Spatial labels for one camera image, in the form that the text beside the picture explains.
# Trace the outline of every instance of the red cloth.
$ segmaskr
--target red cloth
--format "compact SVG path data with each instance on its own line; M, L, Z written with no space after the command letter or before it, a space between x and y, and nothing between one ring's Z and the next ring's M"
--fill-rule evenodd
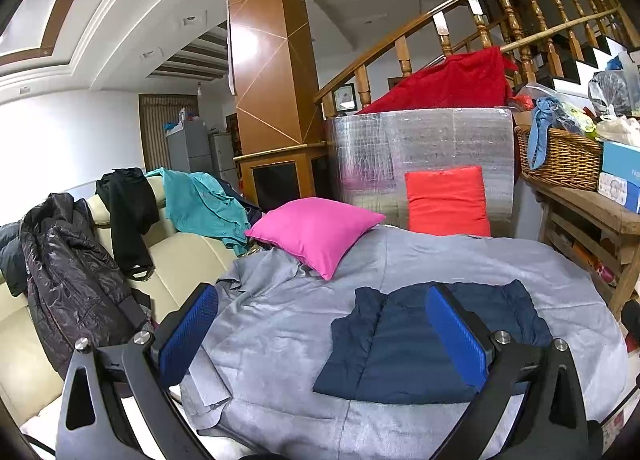
M499 107L511 98L505 68L517 67L500 53L486 48L470 54L452 55L441 64L404 78L358 113L379 113L431 107Z
M409 230L450 236L491 236L479 166L406 173Z

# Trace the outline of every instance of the stair step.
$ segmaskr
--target stair step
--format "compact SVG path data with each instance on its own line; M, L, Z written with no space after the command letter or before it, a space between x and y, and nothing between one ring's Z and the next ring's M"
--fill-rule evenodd
M587 44L582 46L584 61L576 61L567 55L567 51L562 46L561 40L556 40L554 44L561 56L562 72L564 77L554 77L551 75L546 52L542 52L544 64L536 72L536 80L553 90L578 97L588 96L588 84L593 75L604 71L613 57L626 48L620 43L606 36L598 36L598 48L593 48Z

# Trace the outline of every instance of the insulation foil sheet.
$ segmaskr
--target insulation foil sheet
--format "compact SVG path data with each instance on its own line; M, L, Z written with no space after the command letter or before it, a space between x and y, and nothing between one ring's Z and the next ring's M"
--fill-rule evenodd
M404 174L482 167L492 227L513 204L513 125L500 108L414 109L328 119L332 180L341 201L386 215L407 228Z

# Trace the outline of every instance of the tissue box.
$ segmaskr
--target tissue box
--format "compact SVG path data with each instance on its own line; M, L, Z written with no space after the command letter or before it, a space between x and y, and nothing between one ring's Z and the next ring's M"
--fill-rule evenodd
M640 185L640 148L605 142L602 171Z
M640 187L635 183L609 173L600 173L598 192L630 211L640 213Z

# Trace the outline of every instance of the bed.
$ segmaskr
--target bed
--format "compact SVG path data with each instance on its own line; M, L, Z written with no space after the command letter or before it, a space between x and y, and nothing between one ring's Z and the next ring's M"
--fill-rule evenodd
M324 281L273 248L238 259L216 284L218 316L181 384L190 424L231 430L292 460L428 458L465 404L354 402L312 391L332 349L331 322L354 306L357 287L383 293L427 281L520 280L555 337L573 352L587 418L602 419L626 379L620 329L587 273L534 241L437 237L378 225ZM496 454L522 396L513 396L487 446Z

